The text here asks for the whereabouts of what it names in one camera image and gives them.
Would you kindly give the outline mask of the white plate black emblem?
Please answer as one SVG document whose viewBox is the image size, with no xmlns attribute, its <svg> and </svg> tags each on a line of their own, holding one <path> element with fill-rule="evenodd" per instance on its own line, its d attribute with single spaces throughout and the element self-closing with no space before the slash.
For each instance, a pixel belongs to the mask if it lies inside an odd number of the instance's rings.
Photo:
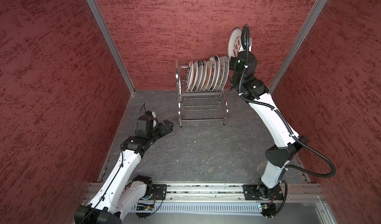
<svg viewBox="0 0 381 224">
<path fill-rule="evenodd" d="M 220 90 L 224 89 L 227 78 L 228 78 L 228 74 L 229 74 L 229 59 L 227 56 L 222 56 L 222 58 L 223 58 L 223 76 L 222 76 L 221 84 L 219 87 Z"/>
</svg>

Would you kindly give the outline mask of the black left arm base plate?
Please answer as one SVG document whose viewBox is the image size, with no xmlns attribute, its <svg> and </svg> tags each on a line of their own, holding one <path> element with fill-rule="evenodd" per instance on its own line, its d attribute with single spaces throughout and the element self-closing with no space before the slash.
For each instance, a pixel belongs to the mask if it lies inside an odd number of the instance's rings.
<svg viewBox="0 0 381 224">
<path fill-rule="evenodd" d="M 149 184 L 147 186 L 145 200 L 165 200 L 168 185 L 166 184 Z"/>
</svg>

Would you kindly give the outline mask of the stainless steel dish rack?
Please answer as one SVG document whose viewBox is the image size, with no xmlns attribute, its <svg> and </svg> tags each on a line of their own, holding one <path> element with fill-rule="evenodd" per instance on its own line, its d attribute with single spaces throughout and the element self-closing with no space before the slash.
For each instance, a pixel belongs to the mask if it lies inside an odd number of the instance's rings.
<svg viewBox="0 0 381 224">
<path fill-rule="evenodd" d="M 186 65 L 176 66 L 176 87 L 178 98 L 178 121 L 182 127 L 184 122 L 222 121 L 228 120 L 227 93 L 219 92 L 187 92 L 185 88 Z"/>
</svg>

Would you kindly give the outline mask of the white plate red characters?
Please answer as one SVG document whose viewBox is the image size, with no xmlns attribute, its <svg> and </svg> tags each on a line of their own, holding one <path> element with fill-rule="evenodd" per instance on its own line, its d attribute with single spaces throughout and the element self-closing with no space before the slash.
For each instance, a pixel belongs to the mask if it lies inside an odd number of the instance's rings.
<svg viewBox="0 0 381 224">
<path fill-rule="evenodd" d="M 227 54 L 228 59 L 231 59 L 231 57 L 237 57 L 239 52 L 244 51 L 245 49 L 242 46 L 241 41 L 242 36 L 242 30 L 241 28 L 234 28 L 229 36 L 228 40 L 228 47 L 227 47 Z"/>
</svg>

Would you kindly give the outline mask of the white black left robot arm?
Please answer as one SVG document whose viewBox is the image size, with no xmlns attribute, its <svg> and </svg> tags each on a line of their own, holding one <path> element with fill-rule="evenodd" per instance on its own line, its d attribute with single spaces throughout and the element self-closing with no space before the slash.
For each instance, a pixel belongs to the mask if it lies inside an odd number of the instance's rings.
<svg viewBox="0 0 381 224">
<path fill-rule="evenodd" d="M 135 135 L 120 145 L 120 156 L 109 177 L 86 206 L 78 207 L 74 222 L 120 224 L 140 199 L 151 197 L 151 178 L 137 176 L 132 182 L 129 179 L 150 146 L 172 131 L 173 123 L 168 120 L 159 123 L 152 116 L 141 116 Z"/>
</svg>

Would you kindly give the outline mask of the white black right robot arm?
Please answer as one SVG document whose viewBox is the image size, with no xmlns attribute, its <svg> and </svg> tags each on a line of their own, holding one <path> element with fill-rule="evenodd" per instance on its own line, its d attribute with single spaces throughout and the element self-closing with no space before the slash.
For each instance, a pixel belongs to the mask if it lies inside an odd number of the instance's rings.
<svg viewBox="0 0 381 224">
<path fill-rule="evenodd" d="M 296 139 L 300 136 L 281 114 L 266 85 L 255 77 L 258 61 L 253 53 L 239 52 L 229 56 L 229 69 L 233 71 L 231 87 L 259 115 L 272 135 L 274 145 L 265 151 L 267 165 L 258 182 L 257 196 L 271 199 L 278 191 L 285 172 L 292 167 L 290 161 L 302 148 Z"/>
</svg>

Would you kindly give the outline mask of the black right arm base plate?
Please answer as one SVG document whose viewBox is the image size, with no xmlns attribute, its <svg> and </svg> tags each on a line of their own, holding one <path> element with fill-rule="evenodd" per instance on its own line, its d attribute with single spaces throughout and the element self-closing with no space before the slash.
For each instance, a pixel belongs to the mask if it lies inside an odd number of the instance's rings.
<svg viewBox="0 0 381 224">
<path fill-rule="evenodd" d="M 265 185 L 245 184 L 242 186 L 247 201 L 281 201 L 284 199 L 280 185 L 269 189 Z"/>
</svg>

